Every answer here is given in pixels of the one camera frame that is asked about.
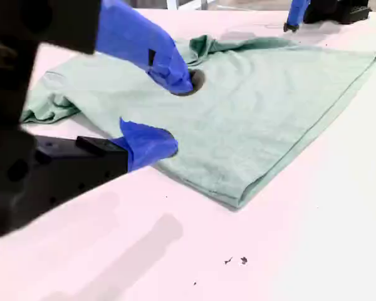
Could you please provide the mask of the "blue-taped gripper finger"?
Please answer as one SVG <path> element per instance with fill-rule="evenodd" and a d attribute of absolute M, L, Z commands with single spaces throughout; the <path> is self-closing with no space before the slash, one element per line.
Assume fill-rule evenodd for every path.
<path fill-rule="evenodd" d="M 194 89 L 170 35 L 123 1 L 40 1 L 39 16 L 47 43 L 129 61 L 177 95 Z"/>
<path fill-rule="evenodd" d="M 300 24 L 303 22 L 303 17 L 309 4 L 310 0 L 292 0 L 288 18 L 283 25 L 284 32 L 295 32 L 299 29 Z"/>
<path fill-rule="evenodd" d="M 113 139 L 79 136 L 76 145 L 100 158 L 106 172 L 132 172 L 178 153 L 178 142 L 165 129 L 120 119 L 122 135 Z"/>

